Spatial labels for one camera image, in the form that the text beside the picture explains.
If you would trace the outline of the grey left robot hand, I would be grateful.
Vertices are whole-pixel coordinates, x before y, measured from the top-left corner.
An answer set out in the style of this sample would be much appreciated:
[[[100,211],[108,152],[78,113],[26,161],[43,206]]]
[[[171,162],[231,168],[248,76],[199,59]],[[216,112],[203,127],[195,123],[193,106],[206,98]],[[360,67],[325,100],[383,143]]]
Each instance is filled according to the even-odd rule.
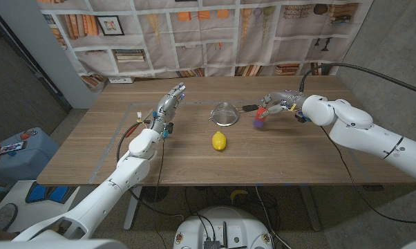
[[[158,102],[157,115],[150,123],[150,129],[158,133],[165,130],[167,124],[173,119],[180,101],[185,97],[185,89],[185,84],[180,82]]]

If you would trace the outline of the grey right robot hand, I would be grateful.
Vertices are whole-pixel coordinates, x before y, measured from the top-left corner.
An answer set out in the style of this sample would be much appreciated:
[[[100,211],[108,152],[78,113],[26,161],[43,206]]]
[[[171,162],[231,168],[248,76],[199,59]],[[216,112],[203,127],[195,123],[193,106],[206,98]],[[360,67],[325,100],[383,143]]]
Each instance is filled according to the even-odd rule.
[[[264,118],[283,110],[301,109],[307,98],[308,95],[304,95],[298,91],[276,91],[268,93],[263,97],[262,107],[265,110],[259,115],[259,118]]]

